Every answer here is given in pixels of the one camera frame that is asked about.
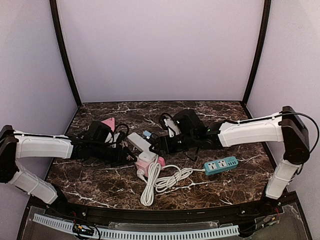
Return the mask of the pink triangular power socket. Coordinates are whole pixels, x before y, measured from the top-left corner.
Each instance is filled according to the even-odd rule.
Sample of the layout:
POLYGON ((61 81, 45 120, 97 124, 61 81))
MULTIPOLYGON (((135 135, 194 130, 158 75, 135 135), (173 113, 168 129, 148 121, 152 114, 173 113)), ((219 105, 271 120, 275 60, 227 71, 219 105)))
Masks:
POLYGON ((112 131, 114 131, 116 128, 116 120, 114 117, 110 117, 108 119, 105 119, 102 121, 102 123, 109 126, 112 131))

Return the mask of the light blue charger plug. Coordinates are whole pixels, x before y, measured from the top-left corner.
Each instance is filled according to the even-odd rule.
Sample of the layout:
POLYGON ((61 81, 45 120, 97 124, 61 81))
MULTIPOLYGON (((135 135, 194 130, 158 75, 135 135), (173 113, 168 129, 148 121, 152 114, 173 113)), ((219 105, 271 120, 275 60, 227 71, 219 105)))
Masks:
POLYGON ((145 139, 147 139, 147 140, 150 140, 150 139, 153 138, 153 134, 152 134, 151 132, 145 130, 145 131, 143 132, 143 137, 144 137, 145 139))

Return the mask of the white and pink cube socket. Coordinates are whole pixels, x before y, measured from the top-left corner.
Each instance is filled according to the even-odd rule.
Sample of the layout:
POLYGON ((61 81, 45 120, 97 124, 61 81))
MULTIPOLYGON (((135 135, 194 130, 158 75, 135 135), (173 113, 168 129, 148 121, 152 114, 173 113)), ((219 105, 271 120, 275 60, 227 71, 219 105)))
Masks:
POLYGON ((159 157, 157 154, 155 154, 154 152, 150 152, 150 151, 141 152, 138 155, 137 161, 134 164, 135 164, 137 170, 142 172, 145 177, 148 177, 149 176, 149 166, 151 163, 153 163, 156 160, 158 163, 160 163, 160 165, 162 167, 164 167, 166 165, 165 159, 163 157, 161 157, 161 156, 159 157))

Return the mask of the white power strip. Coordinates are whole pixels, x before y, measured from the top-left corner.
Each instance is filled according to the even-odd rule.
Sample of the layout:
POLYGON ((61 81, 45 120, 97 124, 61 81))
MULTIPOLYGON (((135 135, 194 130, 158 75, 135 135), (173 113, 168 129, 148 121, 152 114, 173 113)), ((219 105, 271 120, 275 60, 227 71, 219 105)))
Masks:
POLYGON ((128 141, 139 151, 149 151, 151 144, 138 135, 136 132, 133 132, 127 136, 128 141))

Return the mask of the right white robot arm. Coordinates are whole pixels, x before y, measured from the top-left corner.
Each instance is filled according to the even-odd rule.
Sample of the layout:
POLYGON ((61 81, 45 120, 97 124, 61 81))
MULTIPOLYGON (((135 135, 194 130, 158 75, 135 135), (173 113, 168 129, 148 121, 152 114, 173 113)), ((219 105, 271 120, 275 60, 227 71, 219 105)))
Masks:
POLYGON ((184 109, 174 116, 163 113, 159 121, 168 135, 156 137, 149 150, 169 155, 192 148, 218 150, 240 144, 282 142, 283 157, 265 189, 267 198, 277 200, 312 152, 309 132, 300 116, 291 106, 284 106, 280 112, 260 118, 205 125, 193 109, 184 109))

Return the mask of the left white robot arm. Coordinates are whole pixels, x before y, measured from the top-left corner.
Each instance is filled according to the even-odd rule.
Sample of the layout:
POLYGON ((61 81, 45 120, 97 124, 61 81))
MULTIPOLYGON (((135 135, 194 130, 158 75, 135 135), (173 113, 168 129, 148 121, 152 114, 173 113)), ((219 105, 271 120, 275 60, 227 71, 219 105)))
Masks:
POLYGON ((127 132, 94 121, 76 136, 25 133, 5 125, 0 131, 0 181, 11 184, 48 205, 66 202, 59 187, 33 174, 20 163, 22 158, 60 158, 87 160, 96 158, 118 167, 134 163, 137 157, 123 144, 127 132))

